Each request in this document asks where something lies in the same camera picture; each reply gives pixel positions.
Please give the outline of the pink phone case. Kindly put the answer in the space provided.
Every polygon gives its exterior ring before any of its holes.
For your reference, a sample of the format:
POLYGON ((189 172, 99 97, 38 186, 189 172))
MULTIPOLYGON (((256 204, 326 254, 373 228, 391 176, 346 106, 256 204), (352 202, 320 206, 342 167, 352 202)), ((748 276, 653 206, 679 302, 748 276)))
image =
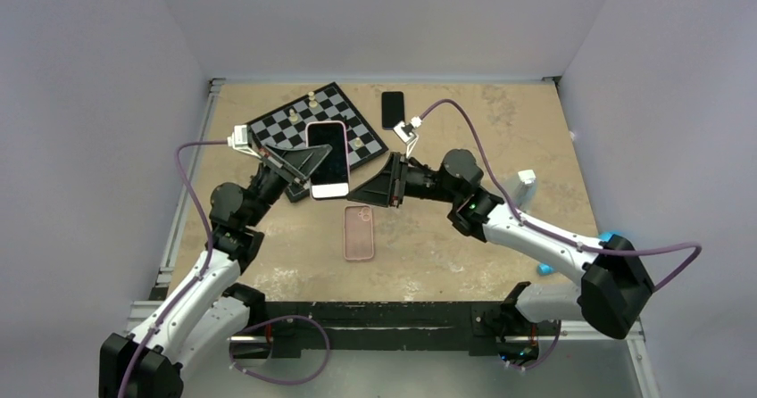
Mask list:
POLYGON ((343 236, 347 261, 368 261, 374 257, 373 212, 368 205, 345 207, 343 236))

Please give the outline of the black bare phone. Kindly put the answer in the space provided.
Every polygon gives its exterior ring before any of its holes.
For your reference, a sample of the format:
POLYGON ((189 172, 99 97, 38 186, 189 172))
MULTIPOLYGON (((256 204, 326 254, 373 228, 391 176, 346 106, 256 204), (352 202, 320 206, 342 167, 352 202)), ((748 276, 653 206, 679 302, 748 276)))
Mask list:
POLYGON ((385 91, 381 94, 381 127, 393 129, 405 120, 404 93, 401 91, 385 91))

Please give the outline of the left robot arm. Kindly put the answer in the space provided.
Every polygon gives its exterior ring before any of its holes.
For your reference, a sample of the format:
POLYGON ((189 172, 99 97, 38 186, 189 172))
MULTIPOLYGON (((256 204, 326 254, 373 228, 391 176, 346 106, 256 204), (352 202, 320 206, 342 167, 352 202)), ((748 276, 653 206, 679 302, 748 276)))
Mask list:
POLYGON ((273 324, 265 296, 239 278, 259 252, 254 230, 292 183, 306 183, 329 145, 255 148, 237 126, 222 145, 258 160, 248 187, 217 186, 200 215, 204 250, 158 308, 127 334, 111 334, 99 354, 98 396, 180 397, 186 382, 236 333, 264 336, 273 324))

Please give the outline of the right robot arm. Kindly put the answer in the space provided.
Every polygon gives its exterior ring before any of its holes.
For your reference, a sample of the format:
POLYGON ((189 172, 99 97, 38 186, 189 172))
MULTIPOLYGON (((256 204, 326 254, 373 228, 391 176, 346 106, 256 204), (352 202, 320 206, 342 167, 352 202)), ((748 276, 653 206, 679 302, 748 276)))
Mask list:
POLYGON ((554 288, 518 285, 501 309, 511 332, 542 320, 584 320, 608 337, 625 338, 654 290, 631 242, 618 235, 606 241, 576 235, 512 209, 482 186, 483 176, 468 150, 449 151, 438 170, 391 153, 381 172, 347 198, 377 207, 399 207, 405 197, 449 203, 447 218, 462 235, 511 248, 570 280, 554 288))

